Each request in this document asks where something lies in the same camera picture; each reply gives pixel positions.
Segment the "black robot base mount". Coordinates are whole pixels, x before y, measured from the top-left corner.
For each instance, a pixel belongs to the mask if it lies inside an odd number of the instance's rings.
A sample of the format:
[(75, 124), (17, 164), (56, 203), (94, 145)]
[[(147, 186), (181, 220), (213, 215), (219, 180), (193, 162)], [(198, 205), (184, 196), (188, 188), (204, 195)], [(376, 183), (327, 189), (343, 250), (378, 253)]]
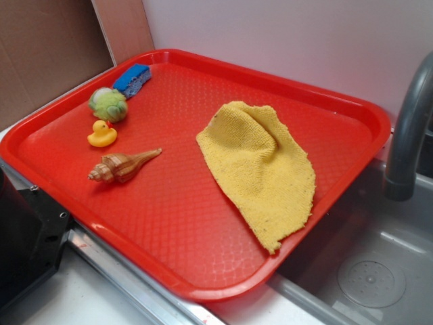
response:
[(1, 312), (58, 271), (70, 219), (44, 190), (18, 190), (1, 172)]

